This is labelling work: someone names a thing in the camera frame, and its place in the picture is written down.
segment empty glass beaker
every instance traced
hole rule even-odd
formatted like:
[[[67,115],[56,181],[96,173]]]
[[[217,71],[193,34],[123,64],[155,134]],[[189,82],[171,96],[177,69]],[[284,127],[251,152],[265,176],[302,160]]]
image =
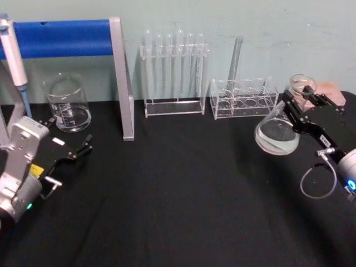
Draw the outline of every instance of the empty glass beaker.
[[[91,114],[81,78],[73,73],[58,73],[43,82],[56,126],[63,132],[78,132],[91,122]]]
[[[292,93],[303,111],[306,103],[304,97],[314,93],[317,84],[312,78],[301,74],[292,76],[289,82],[290,86],[286,90]],[[303,92],[305,86],[310,86],[311,90]],[[280,101],[255,129],[257,144],[264,151],[278,156],[292,153],[299,144],[299,134],[293,131],[293,124],[284,113],[284,107],[285,103]]]

